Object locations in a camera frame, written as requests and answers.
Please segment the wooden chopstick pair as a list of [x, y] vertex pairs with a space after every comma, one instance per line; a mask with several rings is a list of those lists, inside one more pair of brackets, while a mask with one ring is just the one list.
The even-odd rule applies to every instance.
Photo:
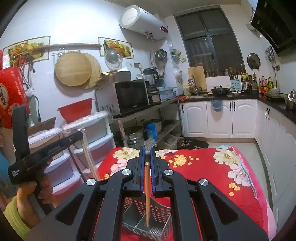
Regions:
[[150, 223], [150, 163], [145, 162], [144, 164], [144, 188], [145, 188], [145, 211], [146, 211], [146, 225], [149, 227]]

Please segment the white kitchen cabinets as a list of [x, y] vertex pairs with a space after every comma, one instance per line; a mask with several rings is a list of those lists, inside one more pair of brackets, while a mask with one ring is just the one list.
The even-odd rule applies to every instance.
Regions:
[[227, 97], [215, 111], [213, 100], [179, 101], [185, 137], [254, 139], [263, 156], [276, 231], [292, 225], [295, 209], [295, 113], [265, 99]]

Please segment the dark kitchen window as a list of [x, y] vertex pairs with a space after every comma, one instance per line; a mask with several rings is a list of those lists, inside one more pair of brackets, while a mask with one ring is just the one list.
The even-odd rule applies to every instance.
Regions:
[[220, 7], [175, 17], [190, 67], [202, 66], [205, 75], [220, 76], [244, 65], [235, 34]]

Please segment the green perforated utensil holder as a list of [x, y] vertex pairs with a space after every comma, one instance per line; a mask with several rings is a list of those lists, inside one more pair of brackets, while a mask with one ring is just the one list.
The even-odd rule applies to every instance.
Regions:
[[146, 207], [145, 195], [126, 197], [122, 226], [140, 237], [168, 240], [172, 232], [171, 209], [150, 198]]

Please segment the red floral tablecloth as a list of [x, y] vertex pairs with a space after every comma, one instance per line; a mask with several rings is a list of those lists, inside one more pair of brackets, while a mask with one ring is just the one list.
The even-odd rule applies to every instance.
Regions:
[[98, 170], [94, 240], [271, 240], [275, 221], [235, 147], [115, 148]]

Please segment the blue detergent bottle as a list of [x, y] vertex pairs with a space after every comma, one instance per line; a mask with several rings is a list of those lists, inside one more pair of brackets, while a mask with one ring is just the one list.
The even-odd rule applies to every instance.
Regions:
[[156, 124], [153, 121], [149, 121], [145, 125], [145, 130], [146, 130], [146, 134], [147, 134], [148, 139], [153, 138], [155, 141], [158, 140]]

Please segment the red gift bag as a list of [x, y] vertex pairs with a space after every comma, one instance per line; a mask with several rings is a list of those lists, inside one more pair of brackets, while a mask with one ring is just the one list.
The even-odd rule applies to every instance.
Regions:
[[19, 105], [26, 106], [26, 114], [30, 113], [28, 100], [23, 88], [23, 78], [18, 68], [3, 68], [3, 52], [1, 51], [1, 124], [3, 128], [12, 128], [13, 109]]

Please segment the red plastic basin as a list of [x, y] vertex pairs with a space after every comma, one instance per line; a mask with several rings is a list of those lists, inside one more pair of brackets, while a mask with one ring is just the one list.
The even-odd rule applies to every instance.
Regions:
[[91, 114], [93, 98], [81, 100], [57, 109], [66, 123], [72, 123]]

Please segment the white plastic drawer unit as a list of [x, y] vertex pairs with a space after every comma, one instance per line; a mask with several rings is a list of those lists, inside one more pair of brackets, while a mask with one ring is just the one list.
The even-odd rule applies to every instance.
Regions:
[[[65, 136], [81, 129], [85, 130], [92, 165], [95, 169], [98, 169], [107, 154], [115, 148], [113, 133], [109, 125], [111, 121], [112, 115], [104, 110], [92, 113], [71, 123], [63, 123], [61, 129]], [[78, 141], [73, 144], [70, 151], [83, 178], [92, 178], [93, 174], [88, 166], [81, 142]]]

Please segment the metal shelf rack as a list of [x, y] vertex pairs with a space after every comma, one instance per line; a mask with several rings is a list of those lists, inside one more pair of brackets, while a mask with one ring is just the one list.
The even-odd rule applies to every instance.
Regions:
[[127, 147], [127, 129], [139, 126], [144, 131], [148, 123], [154, 123], [156, 126], [158, 144], [164, 140], [168, 134], [176, 131], [179, 137], [181, 130], [181, 114], [179, 111], [178, 99], [172, 98], [136, 113], [126, 115], [124, 117], [113, 118], [111, 122], [112, 131], [120, 133], [121, 145]]

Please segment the black wok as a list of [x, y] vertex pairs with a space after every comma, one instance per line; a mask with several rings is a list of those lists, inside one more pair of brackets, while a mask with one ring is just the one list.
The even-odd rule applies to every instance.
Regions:
[[214, 87], [214, 89], [211, 89], [211, 92], [215, 97], [222, 97], [226, 96], [230, 92], [231, 88], [232, 87], [224, 88], [222, 85], [220, 85], [219, 88]]

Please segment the wooden cutting board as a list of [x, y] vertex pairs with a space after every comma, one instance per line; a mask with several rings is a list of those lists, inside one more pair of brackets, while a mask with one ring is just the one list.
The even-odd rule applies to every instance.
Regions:
[[207, 90], [206, 77], [203, 66], [195, 66], [188, 68], [189, 78], [194, 77], [196, 87], [201, 91]]

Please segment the electric kettle blender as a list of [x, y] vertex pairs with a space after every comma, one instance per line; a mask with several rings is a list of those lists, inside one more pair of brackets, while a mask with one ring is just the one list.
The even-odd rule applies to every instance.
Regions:
[[159, 74], [155, 68], [146, 68], [143, 71], [145, 81], [148, 81], [151, 86], [155, 86], [159, 81]]

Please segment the glass pot lid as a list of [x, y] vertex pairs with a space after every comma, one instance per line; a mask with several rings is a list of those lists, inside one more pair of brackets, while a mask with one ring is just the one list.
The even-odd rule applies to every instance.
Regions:
[[104, 61], [110, 70], [118, 70], [122, 66], [122, 54], [113, 48], [108, 48], [104, 52]]

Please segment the steel pot on counter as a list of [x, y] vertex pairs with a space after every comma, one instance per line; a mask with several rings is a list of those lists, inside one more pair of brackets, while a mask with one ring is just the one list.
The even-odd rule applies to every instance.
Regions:
[[292, 90], [287, 97], [284, 98], [285, 106], [288, 109], [295, 110], [296, 109], [296, 91]]

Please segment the hanging dark pot lid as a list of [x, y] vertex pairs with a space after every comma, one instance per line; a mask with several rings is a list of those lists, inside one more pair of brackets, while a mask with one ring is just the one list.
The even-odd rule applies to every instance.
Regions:
[[255, 53], [250, 53], [247, 56], [247, 64], [251, 70], [259, 70], [261, 66], [261, 61], [260, 58], [257, 54]]

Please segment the white water heater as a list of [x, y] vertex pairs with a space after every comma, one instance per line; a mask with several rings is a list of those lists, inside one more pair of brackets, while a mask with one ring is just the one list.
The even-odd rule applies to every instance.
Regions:
[[129, 6], [123, 11], [119, 25], [142, 35], [148, 34], [156, 40], [161, 40], [168, 34], [168, 27], [164, 22], [136, 5]]

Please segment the black range hood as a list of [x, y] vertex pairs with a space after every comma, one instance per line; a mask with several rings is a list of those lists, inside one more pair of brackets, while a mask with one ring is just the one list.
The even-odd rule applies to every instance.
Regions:
[[251, 25], [278, 56], [295, 51], [295, 1], [258, 0]]

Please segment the fruit wall picture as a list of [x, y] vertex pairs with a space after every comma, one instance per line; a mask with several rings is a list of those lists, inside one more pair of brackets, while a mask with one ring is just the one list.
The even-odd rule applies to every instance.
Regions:
[[51, 36], [23, 40], [3, 48], [3, 54], [9, 56], [10, 66], [20, 66], [28, 62], [40, 62], [49, 59]]

